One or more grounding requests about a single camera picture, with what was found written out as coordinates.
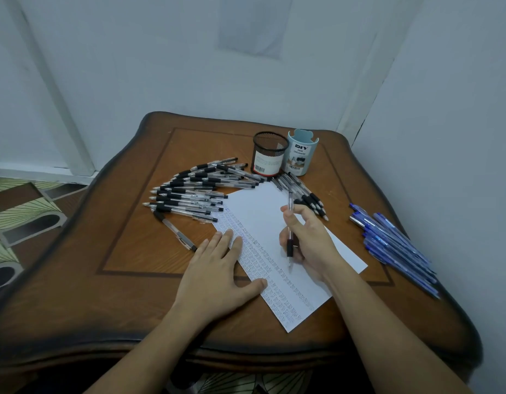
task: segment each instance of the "white paper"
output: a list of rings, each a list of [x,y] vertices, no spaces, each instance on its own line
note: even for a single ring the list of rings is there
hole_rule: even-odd
[[[220,0],[218,47],[278,59],[291,0]]]
[[[264,182],[253,190],[241,190],[224,200],[224,212],[213,223],[218,231],[233,230],[233,240],[243,238],[238,262],[253,280],[266,278],[268,287],[262,297],[286,331],[291,331],[331,294],[322,282],[315,282],[302,265],[294,263],[289,271],[285,250],[279,245],[279,233],[286,224],[280,207],[288,204],[288,195],[272,183]],[[357,273],[367,265],[330,231],[335,247]]]

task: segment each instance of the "wooden table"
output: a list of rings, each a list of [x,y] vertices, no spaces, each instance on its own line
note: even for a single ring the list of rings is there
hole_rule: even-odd
[[[174,173],[219,158],[251,162],[252,136],[288,128],[154,112],[99,173],[74,218],[38,262],[0,296],[0,372],[35,370],[94,357],[120,357],[155,327],[175,298],[192,253],[141,203]],[[367,264],[361,276],[401,320],[466,379],[480,363],[477,331],[443,290],[427,296],[362,245],[348,204],[391,206],[346,139],[320,138],[304,182],[324,202],[326,226]],[[195,243],[215,229],[183,216],[171,221]],[[237,264],[237,284],[248,278]],[[286,333],[262,298],[208,327],[186,357],[235,371],[289,371],[356,357],[333,299]]]

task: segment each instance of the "white wall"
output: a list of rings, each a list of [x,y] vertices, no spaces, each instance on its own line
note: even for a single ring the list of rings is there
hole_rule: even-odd
[[[95,166],[147,112],[335,130],[396,0],[293,0],[281,60],[215,49],[218,0],[20,0]]]
[[[506,0],[425,0],[353,151],[479,330],[506,393]]]
[[[66,167],[43,116],[34,107],[16,66],[0,44],[0,162]]]

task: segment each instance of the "black mesh pen holder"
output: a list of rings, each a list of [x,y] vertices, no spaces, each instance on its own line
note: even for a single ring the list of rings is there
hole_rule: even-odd
[[[289,145],[287,138],[271,131],[261,131],[254,135],[253,143],[251,172],[264,177],[277,175]]]

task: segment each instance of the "left hand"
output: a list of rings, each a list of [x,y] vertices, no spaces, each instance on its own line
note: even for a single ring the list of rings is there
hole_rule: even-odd
[[[173,308],[190,313],[200,328],[234,311],[268,286],[265,279],[255,279],[244,287],[235,285],[233,269],[242,251],[242,238],[237,237],[224,256],[232,236],[233,231],[227,230],[224,235],[215,233],[211,241],[205,239],[178,287]]]

